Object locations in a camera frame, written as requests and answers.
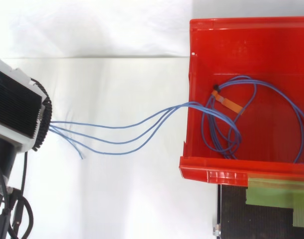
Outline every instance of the blue wire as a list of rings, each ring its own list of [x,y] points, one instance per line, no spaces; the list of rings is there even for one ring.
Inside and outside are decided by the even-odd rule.
[[[161,111],[153,114],[152,116],[150,116],[150,117],[142,120],[139,123],[131,124],[131,125],[128,125],[128,126],[104,126],[104,125],[98,125],[98,124],[80,123],[80,122],[72,122],[72,121],[52,121],[51,122],[51,123],[68,123],[68,124],[86,125],[86,126],[102,127],[102,128],[109,128],[109,129],[122,129],[122,128],[130,128],[130,127],[134,127],[134,126],[140,125],[140,124],[148,121],[149,119],[151,119],[151,118],[153,118],[153,117],[155,117],[155,116],[157,116],[157,115],[165,112],[156,121],[156,123],[154,123],[145,132],[143,132],[138,137],[136,137],[136,138],[134,138],[132,140],[125,141],[125,142],[111,142],[111,141],[107,141],[107,140],[104,140],[104,139],[96,138],[96,137],[93,137],[93,136],[90,136],[90,135],[78,133],[78,132],[75,132],[75,131],[72,131],[72,130],[64,129],[62,127],[58,127],[58,126],[55,126],[55,125],[51,125],[51,127],[53,128],[53,129],[51,129],[51,131],[54,132],[54,133],[56,133],[56,134],[58,134],[58,135],[60,135],[60,136],[62,136],[63,138],[65,138],[70,144],[72,144],[75,147],[75,149],[79,152],[80,155],[81,155],[80,151],[72,143],[72,141],[75,142],[75,143],[77,143],[77,144],[79,144],[79,145],[81,145],[81,146],[83,146],[83,147],[85,147],[85,148],[87,148],[87,149],[89,149],[89,150],[91,150],[91,151],[93,151],[93,152],[95,152],[95,153],[108,154],[108,155],[124,155],[124,154],[129,154],[129,153],[135,152],[135,151],[139,150],[140,148],[142,148],[154,136],[154,134],[156,133],[156,131],[166,121],[166,119],[170,115],[172,115],[177,109],[179,109],[181,107],[189,107],[189,108],[194,108],[196,110],[199,110],[199,111],[203,112],[201,130],[202,130],[202,138],[203,138],[203,141],[204,141],[205,145],[208,148],[210,148],[211,150],[221,153],[225,158],[232,157],[232,158],[236,159],[234,153],[237,151],[237,149],[239,148],[240,143],[241,143],[241,134],[240,134],[239,130],[237,129],[236,122],[238,121],[238,119],[241,116],[241,114],[245,111],[245,109],[254,100],[254,98],[256,96],[256,93],[257,93],[257,87],[256,86],[257,85],[263,85],[263,86],[266,86],[266,87],[269,87],[269,88],[275,90],[281,96],[283,96],[291,104],[291,106],[293,107],[293,109],[294,109],[294,111],[295,111],[295,113],[297,115],[297,118],[298,118],[298,121],[299,121],[299,124],[300,124],[300,131],[301,131],[301,145],[300,145],[299,152],[298,152],[298,154],[297,154],[297,156],[296,156],[296,158],[294,160],[294,163],[298,162],[298,160],[299,160],[299,158],[300,158],[300,156],[302,154],[303,147],[304,147],[304,126],[302,124],[302,120],[301,120],[301,117],[300,117],[300,116],[302,116],[303,119],[304,119],[304,113],[284,93],[282,93],[280,90],[278,90],[275,86],[273,86],[272,84],[267,83],[267,82],[263,82],[263,81],[260,81],[260,80],[252,79],[249,76],[245,76],[245,75],[236,76],[234,78],[231,78],[227,82],[221,84],[219,86],[219,88],[223,89],[225,87],[228,87],[228,86],[231,86],[231,85],[238,85],[238,84],[252,84],[252,85],[254,85],[254,93],[253,93],[252,97],[250,98],[250,100],[248,101],[248,103],[243,107],[243,109],[241,110],[241,112],[236,116],[236,118],[234,120],[231,120],[226,115],[224,115],[221,112],[218,112],[217,110],[215,110],[215,108],[214,108],[215,97],[211,96],[209,98],[207,104],[205,105],[205,107],[203,107],[198,102],[187,102],[187,103],[184,103],[184,104],[181,104],[181,105],[177,105],[177,106],[174,106],[174,107],[169,107],[169,108],[166,108],[164,110],[161,110]],[[207,115],[207,118],[208,118],[209,132],[210,132],[210,136],[211,136],[211,140],[213,142],[214,148],[211,147],[208,144],[208,142],[206,141],[205,136],[204,136],[203,123],[204,123],[204,117],[205,117],[205,115]],[[219,129],[219,127],[217,125],[216,118],[221,119],[222,121],[224,121],[225,123],[227,123],[230,126],[230,129],[228,131],[228,136],[224,136],[222,134],[221,130]],[[94,140],[102,141],[102,142],[105,142],[105,143],[126,144],[126,143],[130,143],[130,142],[138,140],[139,138],[141,138],[142,136],[144,136],[145,134],[147,134],[149,131],[151,131],[153,128],[155,128],[155,130],[152,132],[152,134],[148,137],[148,139],[142,145],[140,145],[138,148],[136,148],[134,150],[131,150],[131,151],[128,151],[128,152],[123,152],[123,153],[109,153],[109,152],[100,152],[100,151],[94,150],[94,149],[88,147],[87,145],[85,145],[85,144],[77,141],[77,140],[74,140],[74,139],[72,139],[70,137],[65,136],[60,131],[60,130],[63,130],[63,131],[70,132],[70,133],[73,133],[73,134],[77,134],[77,135],[80,135],[80,136],[88,137],[88,138],[91,138],[91,139],[94,139]],[[222,147],[222,145],[220,143],[220,140],[219,140],[218,135],[217,135],[216,132],[218,132],[219,135],[227,142],[227,148],[223,148]],[[234,132],[234,140],[230,139],[232,132]]]
[[[131,151],[128,151],[128,152],[122,152],[122,153],[101,152],[101,151],[94,150],[94,149],[90,148],[89,146],[87,146],[87,145],[85,145],[85,144],[83,144],[83,143],[81,143],[81,142],[79,142],[79,141],[77,141],[77,140],[74,140],[74,139],[72,139],[72,138],[69,138],[69,140],[71,140],[71,141],[73,141],[73,142],[75,142],[75,143],[77,143],[77,144],[79,144],[79,145],[81,145],[81,146],[87,148],[88,150],[90,150],[90,151],[92,151],[92,152],[99,153],[99,154],[107,154],[107,155],[124,155],[124,154],[133,153],[133,152],[136,152],[136,151],[138,151],[139,149],[141,149],[145,144],[147,144],[147,142],[154,136],[154,134],[156,133],[156,131],[157,131],[157,130],[160,128],[160,126],[166,121],[166,119],[167,119],[169,116],[171,116],[176,110],[178,110],[178,109],[181,108],[181,107],[190,107],[190,108],[194,108],[194,109],[196,109],[196,110],[199,110],[199,111],[202,111],[202,112],[206,112],[207,114],[214,115],[215,117],[217,117],[217,118],[219,118],[219,119],[225,121],[229,126],[231,126],[231,127],[234,129],[234,131],[235,131],[235,133],[236,133],[236,140],[237,140],[237,142],[240,142],[240,141],[241,141],[241,140],[240,140],[240,139],[241,139],[240,132],[239,132],[239,130],[237,129],[237,126],[233,123],[233,121],[232,121],[229,117],[225,116],[224,114],[222,114],[222,113],[220,113],[220,112],[218,112],[218,111],[215,111],[215,110],[212,110],[212,109],[205,108],[205,107],[201,106],[200,103],[197,103],[197,102],[187,102],[187,103],[185,103],[185,104],[181,104],[181,105],[178,105],[178,106],[176,106],[176,107],[170,107],[170,108],[173,108],[173,109],[171,110],[171,112],[170,112],[169,114],[167,114],[166,117],[158,124],[158,126],[157,126],[156,129],[152,132],[152,134],[148,137],[148,139],[147,139],[142,145],[140,145],[139,147],[137,147],[136,149],[131,150]],[[162,111],[160,111],[160,112],[154,114],[153,116],[156,116],[156,115],[158,115],[158,114],[161,113],[161,112],[164,112],[164,110],[162,110]],[[122,128],[127,128],[127,127],[133,127],[133,125],[122,126]]]
[[[235,81],[231,81],[231,82],[226,82],[226,83],[220,85],[219,87],[220,87],[220,89],[223,89],[227,86],[239,85],[239,84],[257,84],[257,85],[262,85],[262,86],[269,87],[272,90],[276,91],[278,94],[280,94],[283,98],[285,98],[290,103],[290,105],[293,107],[293,109],[294,109],[294,111],[297,115],[297,118],[298,118],[298,121],[299,121],[299,124],[300,124],[300,131],[301,131],[301,146],[300,146],[300,150],[298,152],[298,155],[294,160],[294,163],[296,163],[298,161],[298,159],[300,158],[300,156],[302,154],[302,151],[303,151],[303,147],[304,147],[304,126],[302,124],[301,117],[300,117],[300,115],[301,115],[304,119],[304,113],[283,92],[281,92],[275,86],[273,86],[272,84],[267,83],[267,82],[263,82],[263,81],[260,81],[260,80],[254,80],[254,79],[251,79],[251,80],[235,80]]]
[[[76,151],[79,153],[80,158],[83,159],[80,150],[78,149],[78,147],[76,147],[76,146],[69,140],[69,139],[70,139],[69,137],[65,136],[64,134],[62,134],[61,132],[59,132],[59,131],[56,130],[55,128],[49,129],[49,130],[50,130],[51,132],[53,132],[53,133],[56,133],[56,134],[62,136],[66,141],[68,141],[68,142],[76,149]]]

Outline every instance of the black metal base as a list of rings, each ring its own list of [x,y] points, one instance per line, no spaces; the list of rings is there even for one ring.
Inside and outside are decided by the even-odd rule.
[[[221,239],[304,239],[293,209],[246,205],[246,188],[221,187]]]

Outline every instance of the black cable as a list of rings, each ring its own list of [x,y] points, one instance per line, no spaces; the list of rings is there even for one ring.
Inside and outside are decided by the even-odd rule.
[[[27,228],[26,232],[22,236],[22,239],[26,239],[30,235],[30,233],[31,233],[34,220],[33,220],[33,212],[32,212],[32,209],[31,209],[31,206],[30,206],[28,200],[24,196],[22,196],[21,199],[24,202],[24,206],[26,207],[27,212],[28,212],[28,216],[29,216],[29,225],[28,225],[28,228]]]
[[[23,204],[26,207],[27,212],[28,212],[28,216],[29,216],[29,224],[28,224],[27,230],[22,236],[22,239],[27,239],[28,236],[30,235],[31,231],[32,231],[33,224],[34,224],[33,212],[32,212],[32,208],[31,208],[28,200],[24,196],[20,196],[18,198],[18,200],[23,201]],[[11,236],[12,239],[18,239],[18,236],[16,235],[16,233],[14,232],[14,230],[12,229],[11,226],[9,226],[9,228],[8,228],[8,233]]]
[[[24,190],[24,184],[26,182],[27,163],[28,163],[28,152],[24,153],[24,163],[23,163],[23,172],[22,172],[22,181],[21,181],[21,193],[22,194],[23,194],[23,190]]]

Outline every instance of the black heat sink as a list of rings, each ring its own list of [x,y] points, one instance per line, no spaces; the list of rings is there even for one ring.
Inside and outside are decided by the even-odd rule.
[[[34,137],[42,98],[0,71],[0,124]]]

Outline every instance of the red storage bin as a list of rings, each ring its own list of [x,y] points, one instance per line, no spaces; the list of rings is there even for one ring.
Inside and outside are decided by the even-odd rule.
[[[304,112],[304,17],[196,19],[190,22],[190,101],[206,104],[215,84],[237,75],[269,82]],[[244,106],[252,85],[230,86],[220,94]],[[216,103],[231,119],[236,113]],[[202,113],[189,109],[187,139],[180,160],[182,176],[208,183],[247,186],[248,177],[304,181],[304,151],[297,164],[300,128],[294,110],[273,90],[257,95],[237,122],[243,141],[238,160],[206,147]],[[228,126],[217,121],[224,133]],[[204,133],[211,143],[208,122]]]

